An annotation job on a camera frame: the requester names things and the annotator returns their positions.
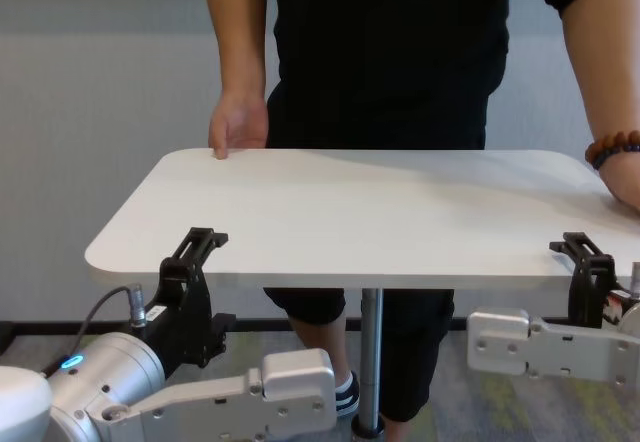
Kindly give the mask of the person's right hand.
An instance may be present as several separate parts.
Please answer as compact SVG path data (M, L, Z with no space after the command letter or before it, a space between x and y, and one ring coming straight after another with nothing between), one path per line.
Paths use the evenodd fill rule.
M218 160L236 149L263 149L268 135L268 112L263 98L241 92L223 92L213 110L209 147Z

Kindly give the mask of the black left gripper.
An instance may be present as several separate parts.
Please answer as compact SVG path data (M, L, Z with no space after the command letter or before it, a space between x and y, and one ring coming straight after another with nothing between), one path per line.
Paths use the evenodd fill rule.
M236 316L212 316L203 266L228 240L227 233L192 227L160 264L159 284L146 309L163 306L164 310L153 321L148 316L146 325L133 328L132 335L155 353L165 378L184 364L204 368L214 355L226 351L226 336L235 326Z

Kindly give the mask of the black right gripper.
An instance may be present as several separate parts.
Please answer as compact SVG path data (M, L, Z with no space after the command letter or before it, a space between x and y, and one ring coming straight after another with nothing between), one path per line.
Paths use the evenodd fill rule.
M549 249L564 254L574 263L569 300L569 321L576 326L619 327L623 317L636 306L636 296L623 288L615 275L615 262L584 232L564 232L561 241Z

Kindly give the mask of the person's left hand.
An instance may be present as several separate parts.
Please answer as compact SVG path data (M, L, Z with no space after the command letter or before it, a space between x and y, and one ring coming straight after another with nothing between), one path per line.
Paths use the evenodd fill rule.
M639 209L640 175L639 155L619 154L608 159L599 175L610 193L621 203Z

